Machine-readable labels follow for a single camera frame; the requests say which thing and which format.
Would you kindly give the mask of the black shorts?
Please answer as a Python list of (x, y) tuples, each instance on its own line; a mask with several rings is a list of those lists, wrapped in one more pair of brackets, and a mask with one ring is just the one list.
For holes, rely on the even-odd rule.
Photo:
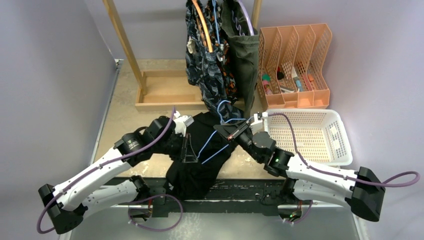
[(218, 116), (201, 112), (193, 119), (194, 123), (187, 128), (187, 133), (190, 134), (191, 146), (198, 157), (198, 163), (174, 161), (165, 175), (163, 186), (167, 194), (179, 200), (204, 198), (237, 146), (214, 133), (214, 126), (220, 124)]

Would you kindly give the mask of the dark shark print shorts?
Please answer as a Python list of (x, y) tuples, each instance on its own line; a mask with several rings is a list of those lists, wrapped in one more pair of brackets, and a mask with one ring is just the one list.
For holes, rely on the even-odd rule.
[[(211, 24), (207, 23), (206, 14), (201, 1), (197, 0), (203, 16), (205, 18), (208, 31), (212, 30)], [(209, 53), (204, 36), (204, 30), (195, 9), (195, 6), (188, 0), (186, 2), (185, 23), (187, 30), (187, 44), (185, 52), (186, 74), (188, 83), (197, 86), (201, 93), (201, 100), (207, 110), (224, 120), (232, 118), (242, 118), (243, 110), (231, 102), (225, 91), (222, 72), (218, 66), (218, 50), (213, 48)]]

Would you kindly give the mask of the white plastic basket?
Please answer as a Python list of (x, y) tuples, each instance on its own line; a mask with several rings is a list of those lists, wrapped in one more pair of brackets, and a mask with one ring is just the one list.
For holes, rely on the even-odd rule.
[(267, 129), (276, 145), (305, 160), (328, 166), (348, 166), (352, 148), (340, 115), (331, 109), (268, 109)]

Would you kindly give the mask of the orange hanger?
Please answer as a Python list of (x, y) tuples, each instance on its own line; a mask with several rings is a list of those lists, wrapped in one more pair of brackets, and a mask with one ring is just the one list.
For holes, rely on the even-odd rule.
[(213, 46), (212, 46), (212, 42), (211, 42), (211, 38), (210, 38), (210, 33), (209, 33), (209, 30), (208, 30), (208, 26), (207, 26), (206, 20), (204, 18), (202, 9), (200, 8), (200, 6), (199, 6), (199, 4), (196, 0), (191, 0), (191, 2), (194, 5), (194, 7), (195, 7), (195, 9), (198, 13), (198, 16), (199, 16), (199, 19), (200, 19), (200, 22), (201, 22), (201, 25), (202, 25), (202, 28), (203, 28), (204, 39), (206, 41), (208, 52), (213, 53), (214, 50), (213, 50)]

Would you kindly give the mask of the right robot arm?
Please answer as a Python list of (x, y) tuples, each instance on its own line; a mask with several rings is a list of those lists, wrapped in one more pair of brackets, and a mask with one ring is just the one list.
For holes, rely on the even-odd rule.
[(349, 208), (367, 221), (380, 220), (386, 189), (371, 169), (340, 169), (305, 160), (300, 153), (278, 147), (266, 131), (253, 133), (246, 121), (215, 125), (214, 129), (263, 164), (270, 175), (285, 178), (280, 191), (284, 202), (326, 202)]

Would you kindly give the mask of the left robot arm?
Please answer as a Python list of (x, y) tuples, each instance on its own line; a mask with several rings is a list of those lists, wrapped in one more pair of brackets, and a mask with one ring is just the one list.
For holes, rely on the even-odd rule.
[(38, 189), (44, 209), (37, 222), (37, 231), (45, 214), (52, 230), (65, 234), (82, 221), (108, 207), (135, 202), (142, 205), (155, 194), (140, 175), (131, 176), (116, 185), (107, 183), (130, 170), (153, 154), (168, 155), (173, 161), (196, 163), (187, 128), (194, 123), (190, 115), (160, 116), (150, 125), (124, 134), (99, 160), (74, 177), (57, 185), (45, 184)]

